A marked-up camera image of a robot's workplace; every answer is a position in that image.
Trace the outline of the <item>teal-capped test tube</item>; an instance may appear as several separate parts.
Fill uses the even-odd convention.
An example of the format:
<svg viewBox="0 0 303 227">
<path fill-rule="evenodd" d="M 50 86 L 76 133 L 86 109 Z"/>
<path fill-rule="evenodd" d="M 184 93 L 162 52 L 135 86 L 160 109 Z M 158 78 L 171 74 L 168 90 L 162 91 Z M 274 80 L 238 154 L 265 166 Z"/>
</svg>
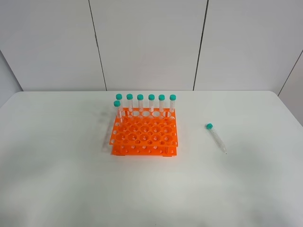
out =
<svg viewBox="0 0 303 227">
<path fill-rule="evenodd" d="M 207 123 L 205 125 L 205 128 L 210 133 L 210 135 L 214 139 L 217 146 L 221 149 L 221 151 L 224 154 L 227 154 L 226 146 L 225 146 L 224 142 L 222 141 L 222 139 L 220 138 L 220 136 L 218 135 L 218 133 L 216 132 L 216 130 L 214 129 L 214 126 L 211 123 Z"/>
</svg>

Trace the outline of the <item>back row tube four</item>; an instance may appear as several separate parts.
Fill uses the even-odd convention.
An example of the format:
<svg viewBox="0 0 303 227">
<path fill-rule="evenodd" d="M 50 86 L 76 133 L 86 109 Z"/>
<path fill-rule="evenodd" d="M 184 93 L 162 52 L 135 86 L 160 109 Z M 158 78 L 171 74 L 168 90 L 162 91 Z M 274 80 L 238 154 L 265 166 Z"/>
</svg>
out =
<svg viewBox="0 0 303 227">
<path fill-rule="evenodd" d="M 154 94 L 149 94 L 148 99 L 149 99 L 149 111 L 153 112 L 154 111 L 155 95 Z"/>
</svg>

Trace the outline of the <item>back row tube five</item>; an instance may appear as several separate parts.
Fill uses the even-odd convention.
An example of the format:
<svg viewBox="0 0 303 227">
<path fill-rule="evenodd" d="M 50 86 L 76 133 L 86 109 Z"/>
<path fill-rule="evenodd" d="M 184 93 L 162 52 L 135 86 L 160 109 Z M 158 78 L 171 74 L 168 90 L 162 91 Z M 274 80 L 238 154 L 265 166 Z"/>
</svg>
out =
<svg viewBox="0 0 303 227">
<path fill-rule="evenodd" d="M 163 94 L 159 95 L 159 111 L 161 113 L 164 112 L 164 101 L 165 101 L 165 96 Z"/>
</svg>

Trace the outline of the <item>back row tube one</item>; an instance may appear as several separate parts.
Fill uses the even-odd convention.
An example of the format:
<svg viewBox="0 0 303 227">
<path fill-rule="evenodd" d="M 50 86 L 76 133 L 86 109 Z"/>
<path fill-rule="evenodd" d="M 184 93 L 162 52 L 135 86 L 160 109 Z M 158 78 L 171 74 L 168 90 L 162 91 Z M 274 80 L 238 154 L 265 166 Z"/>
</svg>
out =
<svg viewBox="0 0 303 227">
<path fill-rule="evenodd" d="M 122 94 L 120 94 L 120 93 L 116 94 L 116 101 L 114 102 L 114 106 L 117 108 L 117 117 L 118 118 L 122 117 L 122 112 L 124 110 L 122 99 L 123 99 Z"/>
</svg>

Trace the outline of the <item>back row tube three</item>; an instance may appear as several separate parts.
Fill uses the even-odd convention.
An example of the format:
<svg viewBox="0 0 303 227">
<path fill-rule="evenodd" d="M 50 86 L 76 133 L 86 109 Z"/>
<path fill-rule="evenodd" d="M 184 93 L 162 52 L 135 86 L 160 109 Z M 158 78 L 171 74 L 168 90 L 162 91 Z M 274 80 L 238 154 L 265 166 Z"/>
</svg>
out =
<svg viewBox="0 0 303 227">
<path fill-rule="evenodd" d="M 143 112 L 143 99 L 144 97 L 142 94 L 137 95 L 139 112 Z"/>
</svg>

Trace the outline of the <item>back row tube six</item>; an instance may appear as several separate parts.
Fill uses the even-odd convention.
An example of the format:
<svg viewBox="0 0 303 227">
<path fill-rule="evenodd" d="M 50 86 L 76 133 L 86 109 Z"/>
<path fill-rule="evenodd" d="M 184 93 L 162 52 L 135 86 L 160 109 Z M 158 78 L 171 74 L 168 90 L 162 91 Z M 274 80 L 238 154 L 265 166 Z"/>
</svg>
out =
<svg viewBox="0 0 303 227">
<path fill-rule="evenodd" d="M 170 111 L 171 113 L 173 113 L 173 112 L 175 112 L 176 95 L 171 94 L 171 95 L 169 96 L 169 99 L 170 99 L 169 111 Z"/>
</svg>

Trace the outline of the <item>back row tube two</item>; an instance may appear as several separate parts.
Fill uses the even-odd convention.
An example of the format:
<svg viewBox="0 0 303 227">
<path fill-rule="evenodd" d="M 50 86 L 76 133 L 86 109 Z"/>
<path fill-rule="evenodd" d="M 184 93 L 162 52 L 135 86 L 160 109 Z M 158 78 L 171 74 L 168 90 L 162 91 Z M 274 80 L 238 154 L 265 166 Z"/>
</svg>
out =
<svg viewBox="0 0 303 227">
<path fill-rule="evenodd" d="M 126 98 L 127 98 L 127 101 L 128 101 L 128 111 L 132 112 L 133 111 L 133 95 L 132 94 L 127 94 Z"/>
</svg>

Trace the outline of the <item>front-left racked test tube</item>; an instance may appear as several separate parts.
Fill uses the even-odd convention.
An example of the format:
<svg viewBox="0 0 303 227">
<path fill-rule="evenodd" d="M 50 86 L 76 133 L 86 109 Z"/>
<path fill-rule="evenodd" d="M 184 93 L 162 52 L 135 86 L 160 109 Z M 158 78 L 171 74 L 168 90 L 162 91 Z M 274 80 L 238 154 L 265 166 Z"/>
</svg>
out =
<svg viewBox="0 0 303 227">
<path fill-rule="evenodd" d="M 118 118 L 119 122 L 123 122 L 122 112 L 123 107 L 121 105 L 121 102 L 119 100 L 114 101 L 114 107 L 116 108 L 116 117 Z"/>
</svg>

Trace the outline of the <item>orange test tube rack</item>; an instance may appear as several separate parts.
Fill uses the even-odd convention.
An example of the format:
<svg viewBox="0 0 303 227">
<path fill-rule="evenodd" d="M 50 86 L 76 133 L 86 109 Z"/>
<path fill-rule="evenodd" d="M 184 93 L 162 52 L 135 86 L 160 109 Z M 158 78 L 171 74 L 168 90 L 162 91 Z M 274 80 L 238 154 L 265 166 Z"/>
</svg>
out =
<svg viewBox="0 0 303 227">
<path fill-rule="evenodd" d="M 112 154 L 116 156 L 163 156 L 177 155 L 178 133 L 176 113 L 164 108 L 144 108 L 140 112 L 134 108 L 130 112 L 127 107 L 122 116 L 116 117 L 109 144 Z"/>
</svg>

